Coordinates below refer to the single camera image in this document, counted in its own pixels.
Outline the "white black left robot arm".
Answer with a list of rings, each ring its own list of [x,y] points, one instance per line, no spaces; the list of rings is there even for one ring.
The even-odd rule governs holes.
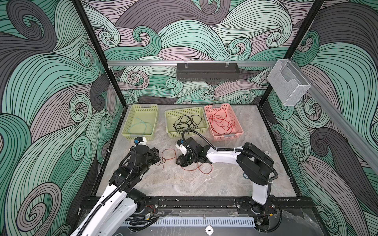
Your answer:
[[[145,143],[131,147],[98,202],[72,235],[112,236],[127,218],[143,211],[146,195],[134,186],[158,162],[157,148]]]

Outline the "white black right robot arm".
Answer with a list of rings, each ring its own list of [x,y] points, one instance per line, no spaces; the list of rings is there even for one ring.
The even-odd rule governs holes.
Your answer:
[[[274,160],[252,143],[241,147],[216,147],[203,135],[187,130],[177,141],[176,148],[181,151],[176,164],[184,168],[193,163],[226,163],[239,166],[248,180],[253,183],[252,211],[258,214],[275,212],[272,206],[271,186],[279,177],[274,168]]]

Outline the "pink plastic basket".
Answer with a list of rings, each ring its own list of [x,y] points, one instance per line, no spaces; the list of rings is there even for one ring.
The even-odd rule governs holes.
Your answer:
[[[244,134],[230,104],[207,105],[204,111],[213,141],[237,139]]]

